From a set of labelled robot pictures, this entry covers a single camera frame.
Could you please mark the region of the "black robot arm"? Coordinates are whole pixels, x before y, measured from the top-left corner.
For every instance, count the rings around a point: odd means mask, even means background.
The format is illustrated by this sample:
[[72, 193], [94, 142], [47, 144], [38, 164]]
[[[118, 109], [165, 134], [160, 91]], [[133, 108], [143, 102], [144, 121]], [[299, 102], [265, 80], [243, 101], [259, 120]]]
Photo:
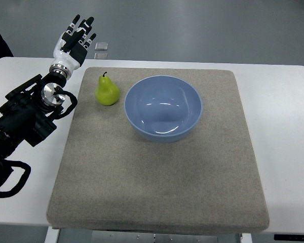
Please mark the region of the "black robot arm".
[[44, 141], [57, 128], [53, 121], [75, 109], [77, 98], [63, 89], [65, 84], [59, 73], [38, 74], [6, 95], [0, 107], [0, 161], [22, 141], [31, 146]]

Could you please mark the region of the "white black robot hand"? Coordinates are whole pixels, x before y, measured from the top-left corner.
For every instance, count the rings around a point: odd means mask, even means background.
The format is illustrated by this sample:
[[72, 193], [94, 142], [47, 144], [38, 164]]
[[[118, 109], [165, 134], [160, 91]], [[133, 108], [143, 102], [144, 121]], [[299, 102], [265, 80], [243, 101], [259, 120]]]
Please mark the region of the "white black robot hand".
[[55, 46], [51, 72], [58, 72], [70, 79], [72, 73], [82, 66], [88, 48], [96, 37], [95, 33], [91, 33], [93, 22], [94, 17], [80, 21], [80, 15], [75, 16]]

